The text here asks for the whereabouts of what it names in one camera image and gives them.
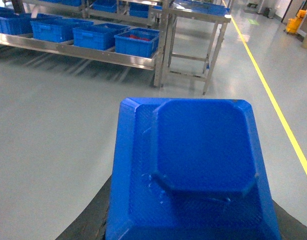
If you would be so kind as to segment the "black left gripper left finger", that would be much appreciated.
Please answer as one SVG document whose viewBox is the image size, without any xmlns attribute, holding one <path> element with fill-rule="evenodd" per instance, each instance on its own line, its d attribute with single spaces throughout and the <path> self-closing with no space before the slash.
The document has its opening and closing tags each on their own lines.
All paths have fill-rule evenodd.
<svg viewBox="0 0 307 240">
<path fill-rule="evenodd" d="M 58 240 L 104 240 L 112 178 L 109 177 L 82 213 L 57 237 Z"/>
</svg>

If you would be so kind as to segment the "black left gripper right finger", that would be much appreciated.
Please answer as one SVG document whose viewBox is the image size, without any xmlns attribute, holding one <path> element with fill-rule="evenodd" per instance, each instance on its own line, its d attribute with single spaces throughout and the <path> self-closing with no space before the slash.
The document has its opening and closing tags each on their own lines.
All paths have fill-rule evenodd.
<svg viewBox="0 0 307 240">
<path fill-rule="evenodd" d="M 290 215 L 274 200 L 273 206 L 277 217 L 282 240 L 307 240 L 307 226 Z"/>
</svg>

